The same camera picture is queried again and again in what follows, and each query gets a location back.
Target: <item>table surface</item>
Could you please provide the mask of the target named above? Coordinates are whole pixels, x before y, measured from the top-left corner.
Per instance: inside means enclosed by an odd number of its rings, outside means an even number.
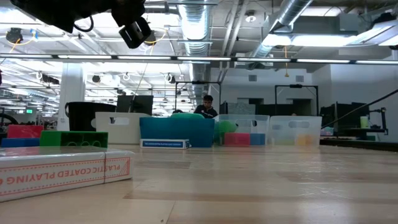
[[[139,149],[133,180],[0,203],[1,223],[398,223],[398,154]]]

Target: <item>dark hair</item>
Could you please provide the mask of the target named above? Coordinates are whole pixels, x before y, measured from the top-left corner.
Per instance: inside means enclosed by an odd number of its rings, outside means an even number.
[[[212,97],[212,96],[210,96],[210,95],[206,95],[206,96],[204,96],[204,97],[203,97],[203,100],[204,100],[204,101],[210,101],[210,102],[213,102],[213,97]]]
[[[184,113],[182,110],[175,110],[173,113]]]

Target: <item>clear plastic bin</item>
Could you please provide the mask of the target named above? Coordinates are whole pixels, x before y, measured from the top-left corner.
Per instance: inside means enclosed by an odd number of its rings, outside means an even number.
[[[215,143],[221,146],[265,146],[269,116],[222,114],[214,118]]]
[[[271,145],[319,146],[322,117],[273,116],[268,141]]]

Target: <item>green object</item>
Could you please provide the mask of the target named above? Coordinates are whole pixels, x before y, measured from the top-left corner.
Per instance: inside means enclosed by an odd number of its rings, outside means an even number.
[[[195,114],[195,113],[174,113],[170,117],[171,118],[205,119],[205,117],[202,114]]]
[[[108,147],[108,133],[95,131],[42,131],[40,146]]]
[[[214,142],[224,144],[225,133],[234,133],[237,130],[236,124],[229,121],[220,121],[215,125]]]
[[[362,116],[360,119],[361,119],[361,128],[369,128],[369,118],[367,116]]]

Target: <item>black bin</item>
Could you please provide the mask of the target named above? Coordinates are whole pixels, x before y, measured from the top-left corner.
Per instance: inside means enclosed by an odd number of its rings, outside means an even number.
[[[96,131],[95,112],[115,112],[116,106],[104,103],[69,102],[65,114],[69,118],[70,131]]]

